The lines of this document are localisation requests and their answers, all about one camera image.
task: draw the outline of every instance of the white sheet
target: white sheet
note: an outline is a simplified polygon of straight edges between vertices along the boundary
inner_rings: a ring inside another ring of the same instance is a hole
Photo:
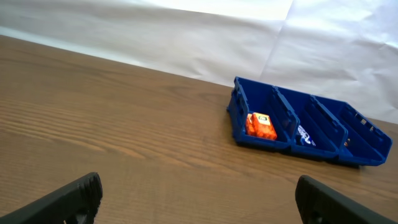
[[[291,3],[0,0],[0,34],[223,85],[238,75],[398,123],[398,3]]]

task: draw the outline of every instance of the wooden table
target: wooden table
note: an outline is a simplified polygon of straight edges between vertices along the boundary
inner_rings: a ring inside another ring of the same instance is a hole
[[[398,221],[396,146],[360,169],[238,147],[230,92],[0,37],[0,216],[96,171],[97,223],[300,223],[302,174]]]

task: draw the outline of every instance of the wood grain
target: wood grain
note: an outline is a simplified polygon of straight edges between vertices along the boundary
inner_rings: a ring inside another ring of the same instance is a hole
[[[308,174],[398,221],[395,146],[360,169],[238,147],[230,91],[0,37],[0,215],[97,171],[97,223],[300,223]]]

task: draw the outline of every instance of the blue tray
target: blue tray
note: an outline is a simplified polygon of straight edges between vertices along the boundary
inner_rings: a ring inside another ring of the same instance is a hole
[[[301,154],[345,164],[378,166],[385,163],[392,140],[349,104],[236,77],[227,107],[238,144]],[[248,113],[268,114],[275,141],[248,136]],[[301,125],[316,146],[296,141]]]

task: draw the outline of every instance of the orange package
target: orange package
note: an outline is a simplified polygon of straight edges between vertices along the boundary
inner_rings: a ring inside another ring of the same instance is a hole
[[[256,136],[260,138],[275,140],[277,138],[271,119],[266,114],[253,113],[252,123]]]
[[[246,134],[250,136],[256,136],[256,132],[253,127],[253,121],[252,121],[252,114],[248,114],[248,117],[246,118]]]

